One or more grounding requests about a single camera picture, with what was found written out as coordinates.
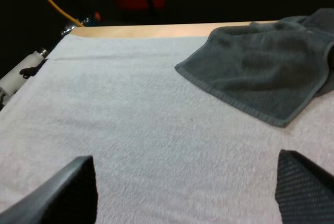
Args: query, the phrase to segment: black plastic part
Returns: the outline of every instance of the black plastic part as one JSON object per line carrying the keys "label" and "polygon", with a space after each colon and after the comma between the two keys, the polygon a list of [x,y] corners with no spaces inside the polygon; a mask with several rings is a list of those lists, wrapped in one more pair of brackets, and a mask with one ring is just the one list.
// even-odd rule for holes
{"label": "black plastic part", "polygon": [[296,151],[280,151],[275,199],[283,224],[334,223],[334,177]]}
{"label": "black plastic part", "polygon": [[92,156],[78,157],[0,214],[0,223],[95,223],[98,192]]}

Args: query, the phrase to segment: white cylinder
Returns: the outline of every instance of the white cylinder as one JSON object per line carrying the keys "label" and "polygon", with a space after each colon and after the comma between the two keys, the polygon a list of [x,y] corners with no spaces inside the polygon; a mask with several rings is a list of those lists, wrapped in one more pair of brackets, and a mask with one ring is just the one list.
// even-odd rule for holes
{"label": "white cylinder", "polygon": [[23,78],[23,75],[20,75],[20,71],[24,68],[37,66],[43,59],[44,57],[37,51],[25,57],[24,60],[0,79],[0,92],[2,90],[7,96],[12,96],[27,81]]}

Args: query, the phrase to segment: cable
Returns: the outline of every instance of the cable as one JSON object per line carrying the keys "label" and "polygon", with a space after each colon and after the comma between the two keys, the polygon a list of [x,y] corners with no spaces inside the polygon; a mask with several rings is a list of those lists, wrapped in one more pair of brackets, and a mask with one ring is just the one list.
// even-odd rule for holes
{"label": "cable", "polygon": [[79,20],[73,18],[71,15],[67,14],[66,12],[64,12],[59,6],[57,6],[56,3],[53,2],[53,0],[47,0],[51,3],[51,5],[56,8],[56,10],[58,12],[60,12],[63,16],[65,16],[67,19],[69,19],[70,21],[72,21],[73,23],[75,23],[77,26],[79,27],[85,27]]}

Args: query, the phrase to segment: dark background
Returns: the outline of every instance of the dark background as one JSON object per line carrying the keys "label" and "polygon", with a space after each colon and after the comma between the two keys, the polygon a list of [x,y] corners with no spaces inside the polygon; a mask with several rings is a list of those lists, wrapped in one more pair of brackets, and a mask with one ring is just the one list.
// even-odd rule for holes
{"label": "dark background", "polygon": [[[0,77],[39,47],[51,50],[68,24],[46,0],[1,1]],[[149,9],[120,9],[115,0],[54,1],[75,18],[99,11],[102,26],[276,20],[334,7],[334,0],[165,0],[165,6],[152,15]]]}

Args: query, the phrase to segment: terry cloth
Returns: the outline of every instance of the terry cloth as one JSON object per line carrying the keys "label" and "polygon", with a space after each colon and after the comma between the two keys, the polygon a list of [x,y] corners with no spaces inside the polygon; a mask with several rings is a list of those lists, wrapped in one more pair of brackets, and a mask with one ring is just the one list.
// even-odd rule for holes
{"label": "terry cloth", "polygon": [[334,223],[334,177],[296,151],[280,151],[275,199],[283,224]]}
{"label": "terry cloth", "polygon": [[215,29],[175,69],[204,91],[274,126],[332,91],[334,10]]}
{"label": "terry cloth", "polygon": [[206,40],[64,37],[0,112],[0,212],[93,155],[96,224],[282,224],[281,149],[334,174],[334,92],[273,127],[175,72]]}

